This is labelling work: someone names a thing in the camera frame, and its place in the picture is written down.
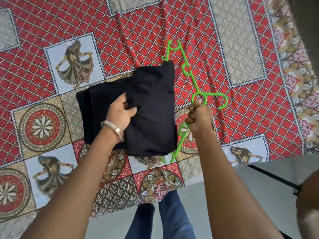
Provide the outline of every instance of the gray floor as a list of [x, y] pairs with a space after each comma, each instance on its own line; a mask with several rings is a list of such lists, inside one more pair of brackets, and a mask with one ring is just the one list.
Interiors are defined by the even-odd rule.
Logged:
[[[312, 172], [319, 169], [319, 154], [287, 158], [258, 167], [299, 184]], [[296, 197], [293, 189], [249, 167], [236, 169], [251, 193], [269, 215], [277, 228], [293, 239], [301, 239], [296, 222]], [[179, 189], [178, 194], [192, 223], [196, 237], [212, 238], [206, 207], [203, 183]], [[162, 224], [156, 205], [152, 239], [162, 238]], [[134, 217], [136, 207], [101, 216], [90, 221], [86, 239], [124, 238]]]

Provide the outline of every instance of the black folded garment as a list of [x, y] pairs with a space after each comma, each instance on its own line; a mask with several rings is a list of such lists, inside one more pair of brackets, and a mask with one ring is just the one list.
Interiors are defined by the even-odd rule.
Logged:
[[94, 141], [110, 104], [126, 92], [128, 109], [138, 109], [124, 131], [125, 141], [114, 149], [126, 148], [129, 156], [163, 156], [173, 152], [177, 147], [174, 79], [174, 64], [165, 61], [162, 66], [139, 67], [132, 76], [78, 92], [85, 143]]

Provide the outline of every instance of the silver bracelet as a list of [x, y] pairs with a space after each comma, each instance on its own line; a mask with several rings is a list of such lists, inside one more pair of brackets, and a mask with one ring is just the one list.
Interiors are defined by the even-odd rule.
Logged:
[[104, 124], [107, 125], [108, 127], [112, 128], [112, 130], [114, 130], [118, 134], [121, 141], [123, 141], [123, 135], [121, 134], [121, 130], [117, 126], [115, 126], [112, 122], [109, 122], [108, 120], [102, 121], [101, 127], [103, 127]]

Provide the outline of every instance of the person's right hand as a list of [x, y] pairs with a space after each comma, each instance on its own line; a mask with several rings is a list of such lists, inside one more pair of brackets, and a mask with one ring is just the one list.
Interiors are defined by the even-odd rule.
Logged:
[[202, 100], [195, 100], [194, 105], [189, 106], [188, 117], [185, 122], [190, 124], [189, 129], [195, 135], [204, 130], [213, 129], [214, 112], [207, 105], [202, 105]]

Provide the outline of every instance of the pant leg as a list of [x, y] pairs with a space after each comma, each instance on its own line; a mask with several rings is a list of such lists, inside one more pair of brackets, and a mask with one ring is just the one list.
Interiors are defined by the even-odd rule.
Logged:
[[139, 205], [125, 239], [151, 239], [154, 212], [151, 203]]
[[163, 239], [196, 239], [183, 204], [176, 190], [168, 192], [159, 202]]

